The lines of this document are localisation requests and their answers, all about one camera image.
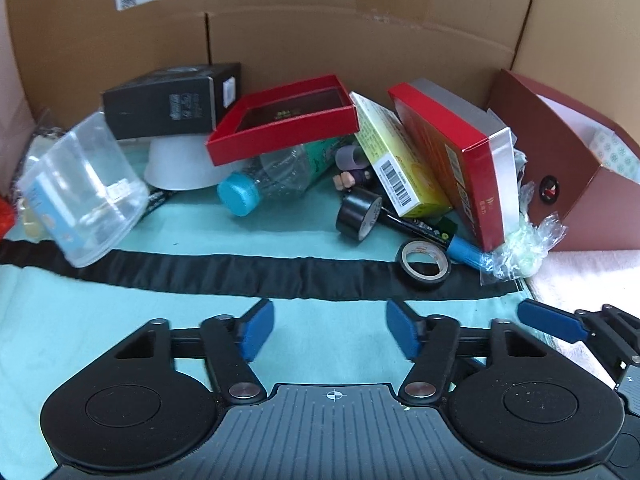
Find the black box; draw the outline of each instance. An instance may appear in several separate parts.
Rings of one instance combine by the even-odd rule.
[[[102,94],[116,139],[208,134],[240,97],[240,63],[165,68]]]

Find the teal cloth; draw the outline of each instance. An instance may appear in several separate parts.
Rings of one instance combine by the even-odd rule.
[[[215,190],[186,192],[144,219],[120,248],[170,254],[229,253],[393,260],[404,236],[375,228],[357,244],[335,231],[340,199],[328,180],[298,202],[261,205],[233,218]],[[9,238],[20,239],[20,228]],[[480,301],[413,302],[418,313],[446,314],[463,325],[515,320],[527,290]],[[0,473],[40,480],[55,466],[38,423],[47,396],[151,318],[173,328],[216,314],[242,314],[258,298],[184,296],[62,278],[40,269],[0,266]],[[275,383],[391,383],[411,367],[386,329],[383,301],[274,300],[273,333],[252,367],[267,390]],[[207,384],[202,362],[177,368]]]

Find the white bowl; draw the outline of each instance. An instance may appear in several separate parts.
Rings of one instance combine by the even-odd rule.
[[[207,137],[197,134],[152,139],[145,180],[158,189],[187,191],[215,186],[244,168],[244,160],[214,166],[204,145]]]

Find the cardboard box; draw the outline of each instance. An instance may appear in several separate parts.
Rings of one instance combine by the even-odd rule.
[[[640,249],[640,184],[603,167],[588,147],[604,126],[640,156],[640,146],[619,124],[507,71],[497,77],[489,107],[511,127],[516,147],[529,159],[524,182],[536,184],[531,221],[538,224],[557,211],[568,227],[555,250]]]
[[[501,245],[520,224],[509,128],[426,79],[396,85],[389,94],[402,124],[482,250]]]
[[[5,10],[0,0],[0,197],[9,195],[18,161],[36,127],[20,84]]]
[[[354,134],[358,117],[334,75],[245,95],[207,140],[216,166]]]
[[[163,68],[102,94],[116,139],[208,134],[240,95],[240,64]]]
[[[640,0],[533,0],[513,71],[586,104],[640,142]]]
[[[72,126],[101,92],[167,66],[242,63],[244,92],[336,73],[382,104],[425,74],[483,104],[530,0],[8,0],[32,110]]]
[[[102,92],[123,81],[209,62],[202,0],[155,0],[125,10],[118,2],[7,0],[35,116],[50,108],[60,126],[70,128],[100,107]]]
[[[360,122],[356,139],[398,216],[420,218],[449,212],[449,200],[431,168],[418,158],[396,115],[355,92],[350,95]]]

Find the metal screw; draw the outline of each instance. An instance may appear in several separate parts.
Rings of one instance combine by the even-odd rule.
[[[407,386],[404,387],[404,392],[416,399],[425,399],[436,393],[436,387],[433,386],[433,384],[419,381],[407,384]]]
[[[236,383],[229,388],[229,395],[236,399],[253,399],[260,394],[260,386],[255,383]]]

